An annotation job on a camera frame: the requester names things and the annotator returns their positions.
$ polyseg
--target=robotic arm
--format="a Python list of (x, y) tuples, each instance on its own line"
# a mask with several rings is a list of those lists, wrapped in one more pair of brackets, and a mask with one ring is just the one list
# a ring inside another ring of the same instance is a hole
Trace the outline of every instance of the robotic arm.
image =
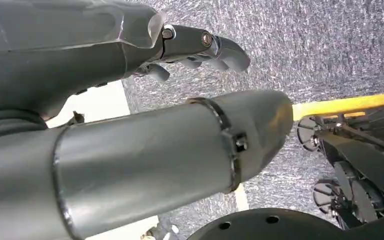
[(0, 240), (85, 239), (258, 174), (290, 132), (290, 100), (244, 91), (48, 129), (66, 99), (158, 63), (245, 70), (233, 41), (117, 0), (0, 1)]

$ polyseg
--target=gray metal cylinder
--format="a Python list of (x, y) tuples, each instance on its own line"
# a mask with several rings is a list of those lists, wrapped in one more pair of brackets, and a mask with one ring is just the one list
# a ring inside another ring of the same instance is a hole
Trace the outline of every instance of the gray metal cylinder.
[[(257, 175), (289, 134), (292, 104), (278, 91), (214, 99), (232, 128), (247, 135), (242, 181)], [(86, 123), (65, 131), (55, 150), (64, 216), (87, 238), (223, 192), (231, 160), (220, 123), (200, 104), (184, 104)]]

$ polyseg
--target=yellow tape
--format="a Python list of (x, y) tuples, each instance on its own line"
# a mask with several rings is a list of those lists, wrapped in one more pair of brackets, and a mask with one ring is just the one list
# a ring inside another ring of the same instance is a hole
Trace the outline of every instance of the yellow tape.
[(299, 121), (309, 115), (335, 115), (337, 113), (353, 113), (368, 108), (384, 105), (384, 94), (299, 103), (293, 105), (293, 120)]

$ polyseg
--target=robotic finger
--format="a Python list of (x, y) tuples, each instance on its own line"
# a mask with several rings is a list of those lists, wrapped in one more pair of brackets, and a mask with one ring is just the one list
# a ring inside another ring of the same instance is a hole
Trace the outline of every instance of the robotic finger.
[(149, 75), (156, 80), (166, 81), (170, 74), (155, 63), (181, 63), (196, 69), (202, 62), (208, 62), (214, 69), (241, 72), (250, 65), (250, 58), (234, 41), (210, 34), (199, 28), (165, 25), (161, 31), (163, 48), (159, 59), (141, 66), (136, 76)]

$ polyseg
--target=bolt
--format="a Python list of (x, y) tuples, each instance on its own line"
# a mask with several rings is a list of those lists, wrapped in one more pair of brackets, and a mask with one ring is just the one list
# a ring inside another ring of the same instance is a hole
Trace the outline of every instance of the bolt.
[(319, 138), (316, 135), (313, 135), (311, 137), (310, 141), (314, 145), (314, 147), (319, 146)]
[(211, 44), (213, 43), (213, 37), (209, 32), (204, 32), (202, 34), (202, 44), (204, 47), (209, 48)]
[(248, 149), (248, 144), (245, 139), (238, 139), (236, 140), (235, 144), (236, 144), (236, 147), (238, 149), (242, 149), (242, 151), (245, 151)]
[(162, 38), (163, 39), (172, 39), (173, 38), (173, 32), (168, 28), (162, 30)]

